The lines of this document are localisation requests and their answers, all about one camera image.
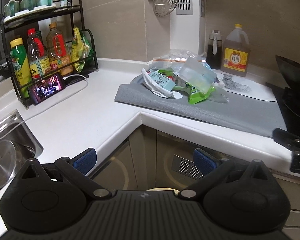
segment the blue gripper pad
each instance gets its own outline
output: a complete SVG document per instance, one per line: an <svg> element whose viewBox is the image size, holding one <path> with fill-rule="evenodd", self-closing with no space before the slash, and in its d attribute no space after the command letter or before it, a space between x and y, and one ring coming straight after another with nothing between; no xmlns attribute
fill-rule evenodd
<svg viewBox="0 0 300 240"><path fill-rule="evenodd" d="M87 175L87 173L97 163L97 153L95 149L89 148L71 159L71 163L76 170Z"/></svg>
<svg viewBox="0 0 300 240"><path fill-rule="evenodd" d="M204 176L220 165L218 159L199 148L195 149L193 152L193 162Z"/></svg>

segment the black metal rack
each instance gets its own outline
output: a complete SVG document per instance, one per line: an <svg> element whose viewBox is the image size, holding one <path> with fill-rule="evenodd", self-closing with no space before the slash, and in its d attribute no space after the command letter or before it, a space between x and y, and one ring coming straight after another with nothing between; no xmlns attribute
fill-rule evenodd
<svg viewBox="0 0 300 240"><path fill-rule="evenodd" d="M90 35L90 41L91 41L91 47L93 49L93 54L91 56L86 57L86 58L83 58L83 59L80 59L78 61L71 62L67 65L64 65L61 68L52 70L51 72L41 76L40 78L34 79L31 82L28 82L27 84L20 86L19 82L18 82L18 79L16 77L16 74L14 72L14 69L13 69L13 64L12 64L12 60L11 60L11 57L10 57L10 50L7 47L7 41L6 41L5 34L12 31L12 30L15 30L17 28L20 28L22 26L25 26L25 25L28 25L28 24L31 24L31 23L34 23L34 22L38 22L38 21L41 21L41 20L46 20L46 19L53 18L53 17L63 16L63 15L70 15L72 35L74 35L74 31L73 31L73 29L74 29L73 14L76 13L76 12L80 12L81 26L82 26L81 31L85 32L85 33L89 33L89 35ZM1 36L2 36L2 41L3 41L4 54L5 54L5 57L7 59L8 68L11 71L11 80L12 80L14 90L17 94L17 97L18 97L19 101L25 106L26 109L28 109L29 106L32 105L32 101L31 101L30 98L25 98L24 97L23 93L21 92L22 88L29 87L30 85L33 85L34 83L39 82L40 80L46 78L47 76L50 76L51 74L53 74L55 72L58 72L63 68L66 68L70 65L73 65L74 63L78 63L78 62L81 62L83 60L88 60L88 59L91 59L91 58L93 58L92 62L90 62L90 63L86 62L83 70L81 71L81 73L82 74L88 74L88 73L91 73L93 71L98 70L98 62L97 62L96 48L95 48L95 44L94 44L93 35L92 35L92 32L89 29L86 29L85 26L84 26L82 0L79 0L79 5L71 5L71 6L61 7L61 8L57 7L54 11L50 11L50 10L49 11L40 11L40 12L31 14L31 15L28 15L28 16L22 17L22 18L18 18L18 19L9 21L7 23L4 23L3 20L4 19L3 19L3 16L1 14L0 15L0 23L1 23Z"/></svg>

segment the charging cable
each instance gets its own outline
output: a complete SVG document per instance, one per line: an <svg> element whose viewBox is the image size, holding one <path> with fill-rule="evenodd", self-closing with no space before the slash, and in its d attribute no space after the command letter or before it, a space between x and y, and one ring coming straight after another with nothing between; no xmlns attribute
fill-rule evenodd
<svg viewBox="0 0 300 240"><path fill-rule="evenodd" d="M2 140L4 137L6 137L9 133L11 133L11 132L12 132L13 130L15 130L17 127L19 127L20 125L22 125L24 122L29 121L30 119L32 119L32 118L38 116L39 114L42 114L43 112L49 110L50 108L54 107L55 105L57 105L57 104L59 104L59 103L65 101L66 99L68 99L68 98L74 96L75 94L77 94L77 93L79 93L80 91L84 90L84 89L89 85L88 79L87 79L85 76L80 75L80 74L73 74L73 75L67 76L67 78L69 78L69 77L74 77L74 76L83 77L84 80L87 82L86 85L85 85L83 88L81 88L81 89L79 89L78 91L76 91L75 93L73 93L73 94L71 94L71 95L69 95L69 96L66 96L65 98L63 98L63 99L61 99L60 101L56 102L56 103L53 104L52 106L49 106L47 109L44 109L43 111L38 112L37 114L35 114L35 115L33 115L33 116L31 116L31 117L29 117L29 118L23 120L22 122L18 123L18 124L17 124L14 128L12 128L9 132L7 132L5 135L3 135L2 137L0 137L0 140Z"/></svg>

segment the white dispenser handle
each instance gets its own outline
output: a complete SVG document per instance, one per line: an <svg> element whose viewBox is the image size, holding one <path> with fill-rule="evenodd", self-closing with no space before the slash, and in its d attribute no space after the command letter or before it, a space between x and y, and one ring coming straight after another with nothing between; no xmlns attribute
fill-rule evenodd
<svg viewBox="0 0 300 240"><path fill-rule="evenodd" d="M212 47L212 54L216 55L217 54L217 42L218 42L218 37L217 34L213 34L213 47Z"/></svg>

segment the red bottle cap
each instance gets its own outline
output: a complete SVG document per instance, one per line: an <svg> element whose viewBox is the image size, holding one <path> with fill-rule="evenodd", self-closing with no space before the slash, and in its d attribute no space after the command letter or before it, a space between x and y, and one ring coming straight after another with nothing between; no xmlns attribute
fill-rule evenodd
<svg viewBox="0 0 300 240"><path fill-rule="evenodd" d="M28 36L35 33L35 28L28 30Z"/></svg>

